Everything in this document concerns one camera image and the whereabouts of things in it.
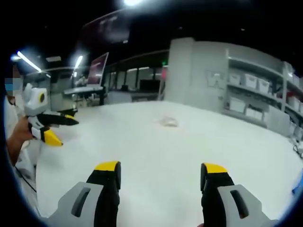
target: person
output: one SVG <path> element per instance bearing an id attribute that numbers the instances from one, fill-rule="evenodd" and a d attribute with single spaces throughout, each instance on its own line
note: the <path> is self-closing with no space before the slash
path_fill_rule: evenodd
<path id="1" fill-rule="evenodd" d="M 13 79 L 16 79 L 13 82 L 13 91 L 7 89 L 4 100 L 6 143 L 21 191 L 34 212 L 40 215 L 36 194 L 36 170 L 30 153 L 38 153 L 41 144 L 33 140 L 28 128 L 22 99 L 23 81 L 16 66 L 13 66 Z"/>

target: person's hand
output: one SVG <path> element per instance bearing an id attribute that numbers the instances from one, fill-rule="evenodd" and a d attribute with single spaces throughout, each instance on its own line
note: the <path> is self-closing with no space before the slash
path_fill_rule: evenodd
<path id="1" fill-rule="evenodd" d="M 31 139 L 33 139 L 33 135 L 29 131 L 28 120 L 26 117 L 22 117 L 16 124 L 11 136 L 6 140 L 9 158 L 13 166 L 18 160 L 22 144 Z"/>
<path id="2" fill-rule="evenodd" d="M 20 142 L 25 142 L 27 140 L 33 139 L 32 133 L 29 131 L 27 117 L 22 117 L 16 124 L 12 137 Z"/>

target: white storage bin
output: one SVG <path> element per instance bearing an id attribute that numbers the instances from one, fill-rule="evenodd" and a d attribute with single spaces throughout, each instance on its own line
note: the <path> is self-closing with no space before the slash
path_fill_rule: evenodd
<path id="1" fill-rule="evenodd" d="M 255 114 L 254 115 L 255 115 L 256 119 L 258 119 L 260 121 L 262 120 L 262 112 L 259 112 L 259 111 L 255 110 Z"/>
<path id="2" fill-rule="evenodd" d="M 295 74 L 293 74 L 293 84 L 300 87 L 300 79 Z"/>
<path id="3" fill-rule="evenodd" d="M 239 85 L 240 84 L 241 76 L 235 73 L 229 74 L 229 82 L 231 84 Z"/>
<path id="4" fill-rule="evenodd" d="M 289 135 L 293 136 L 294 134 L 294 130 L 296 129 L 297 125 L 293 122 L 290 122 L 290 126 L 289 126 Z"/>
<path id="5" fill-rule="evenodd" d="M 263 113 L 263 121 L 267 122 L 268 121 L 268 112 Z"/>
<path id="6" fill-rule="evenodd" d="M 288 98 L 288 104 L 295 109 L 296 111 L 299 111 L 300 109 L 300 101 L 297 99 L 295 96 L 289 97 Z"/>
<path id="7" fill-rule="evenodd" d="M 243 113 L 244 109 L 245 109 L 245 102 L 244 101 L 242 101 L 240 99 L 237 99 L 237 98 L 234 98 L 234 97 L 230 98 L 230 110 Z"/>
<path id="8" fill-rule="evenodd" d="M 294 130 L 294 135 L 297 138 L 297 140 L 302 140 L 303 129 L 300 127 L 296 127 L 296 129 Z"/>
<path id="9" fill-rule="evenodd" d="M 253 89 L 257 88 L 257 78 L 253 75 L 244 74 L 244 85 Z"/>
<path id="10" fill-rule="evenodd" d="M 269 82 L 261 78 L 258 78 L 258 89 L 260 92 L 268 94 Z"/>
<path id="11" fill-rule="evenodd" d="M 255 111 L 250 108 L 246 108 L 245 115 L 248 117 L 255 117 Z"/>

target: ceiling light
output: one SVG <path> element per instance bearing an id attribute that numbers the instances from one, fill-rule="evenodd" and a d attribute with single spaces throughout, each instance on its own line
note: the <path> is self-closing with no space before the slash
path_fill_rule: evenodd
<path id="1" fill-rule="evenodd" d="M 125 5 L 127 5 L 127 6 L 135 6 L 141 2 L 142 2 L 142 0 L 124 0 Z"/>
<path id="2" fill-rule="evenodd" d="M 61 61 L 61 57 L 60 56 L 54 56 L 54 57 L 46 58 L 46 60 L 48 62 Z"/>
<path id="3" fill-rule="evenodd" d="M 137 71 L 137 68 L 135 69 L 130 69 L 130 70 L 127 70 L 128 72 L 132 72 L 132 71 Z"/>
<path id="4" fill-rule="evenodd" d="M 37 70 L 38 72 L 42 72 L 42 70 L 36 66 L 35 64 L 33 64 L 26 56 L 23 55 L 23 53 L 21 53 L 20 51 L 17 52 L 17 55 L 22 58 L 27 64 L 29 64 L 31 67 L 33 67 L 35 70 Z"/>
<path id="5" fill-rule="evenodd" d="M 12 55 L 11 57 L 10 57 L 10 60 L 11 61 L 18 61 L 18 60 L 20 60 L 21 58 L 18 56 L 18 55 Z"/>
<path id="6" fill-rule="evenodd" d="M 77 61 L 76 61 L 75 68 L 78 68 L 78 67 L 79 67 L 79 65 L 80 65 L 80 63 L 81 63 L 81 61 L 82 61 L 82 59 L 83 59 L 83 56 L 82 56 L 82 55 L 79 56 L 79 58 L 78 58 Z"/>

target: black ceiling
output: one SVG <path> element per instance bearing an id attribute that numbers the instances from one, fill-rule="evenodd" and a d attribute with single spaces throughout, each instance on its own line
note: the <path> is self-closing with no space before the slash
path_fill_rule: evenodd
<path id="1" fill-rule="evenodd" d="M 172 38 L 240 44 L 292 63 L 303 75 L 302 18 L 299 7 L 266 0 L 145 0 L 131 10 L 128 43 L 85 40 L 83 26 L 122 9 L 114 0 L 48 4 L 43 10 L 22 9 L 13 22 L 13 52 L 22 50 L 42 68 L 45 58 L 61 56 L 56 66 L 73 65 L 77 54 L 89 61 L 110 51 L 110 62 L 144 52 L 168 49 Z"/>

